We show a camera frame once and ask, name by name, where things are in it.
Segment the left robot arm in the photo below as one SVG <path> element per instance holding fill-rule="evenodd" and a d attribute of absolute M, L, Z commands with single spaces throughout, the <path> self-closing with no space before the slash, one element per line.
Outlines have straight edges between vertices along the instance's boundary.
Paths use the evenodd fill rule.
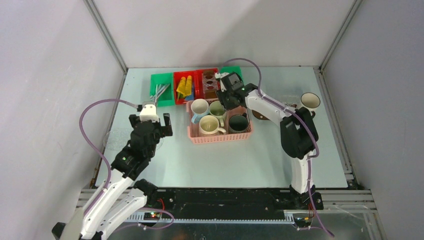
<path fill-rule="evenodd" d="M 51 230 L 56 240 L 106 240 L 132 213 L 158 202 L 157 187 L 138 176 L 155 156 L 160 140 L 173 135 L 169 113 L 132 114 L 130 139 L 111 164 L 110 177 L 75 211 L 68 223 L 58 222 Z"/>

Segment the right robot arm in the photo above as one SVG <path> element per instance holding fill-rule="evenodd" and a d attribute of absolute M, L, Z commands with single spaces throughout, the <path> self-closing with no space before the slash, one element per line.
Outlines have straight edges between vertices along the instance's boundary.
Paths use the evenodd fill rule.
<path fill-rule="evenodd" d="M 314 191 L 311 160 L 320 154 L 319 139 L 311 113 L 305 107 L 295 109 L 262 94 L 256 85 L 219 81 L 216 95 L 227 110 L 244 107 L 256 111 L 279 127 L 283 151 L 291 158 L 291 204 L 304 209 Z"/>

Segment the white mug blue handle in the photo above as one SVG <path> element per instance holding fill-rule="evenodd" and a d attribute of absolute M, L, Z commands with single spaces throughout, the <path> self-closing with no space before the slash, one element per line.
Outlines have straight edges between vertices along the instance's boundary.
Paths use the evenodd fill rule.
<path fill-rule="evenodd" d="M 210 113 L 209 103 L 205 99 L 196 99 L 192 102 L 191 113 L 193 116 L 191 117 L 191 123 L 198 124 L 202 117 L 205 117 Z"/>

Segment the light green mug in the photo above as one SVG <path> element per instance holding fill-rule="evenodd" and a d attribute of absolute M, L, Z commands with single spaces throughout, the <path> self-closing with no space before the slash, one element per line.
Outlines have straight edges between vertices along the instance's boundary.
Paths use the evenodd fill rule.
<path fill-rule="evenodd" d="M 225 127 L 227 112 L 219 100 L 213 101 L 209 105 L 209 114 L 216 117 L 222 128 Z"/>

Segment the clear textured toothbrush holder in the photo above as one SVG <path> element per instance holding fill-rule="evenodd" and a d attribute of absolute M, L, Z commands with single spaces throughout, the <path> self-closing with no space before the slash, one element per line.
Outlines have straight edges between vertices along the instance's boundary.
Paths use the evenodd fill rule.
<path fill-rule="evenodd" d="M 297 102 L 282 102 L 283 111 L 286 114 L 292 114 L 296 112 L 296 109 L 299 106 L 299 103 Z"/>

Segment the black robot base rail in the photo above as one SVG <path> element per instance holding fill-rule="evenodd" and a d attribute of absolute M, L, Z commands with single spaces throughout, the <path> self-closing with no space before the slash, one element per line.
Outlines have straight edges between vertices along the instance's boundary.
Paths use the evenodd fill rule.
<path fill-rule="evenodd" d="M 165 210 L 176 220 L 267 221 L 283 220 L 289 211 L 323 210 L 319 192 L 296 193 L 291 188 L 185 188 L 160 187 L 146 208 Z"/>

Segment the white mug dark rim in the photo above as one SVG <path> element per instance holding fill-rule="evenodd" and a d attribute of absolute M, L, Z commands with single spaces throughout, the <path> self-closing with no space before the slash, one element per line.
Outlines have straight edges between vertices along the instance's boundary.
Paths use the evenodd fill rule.
<path fill-rule="evenodd" d="M 311 117 L 316 116 L 316 109 L 321 105 L 320 97 L 312 92 L 306 92 L 300 97 L 300 105 L 309 110 Z"/>

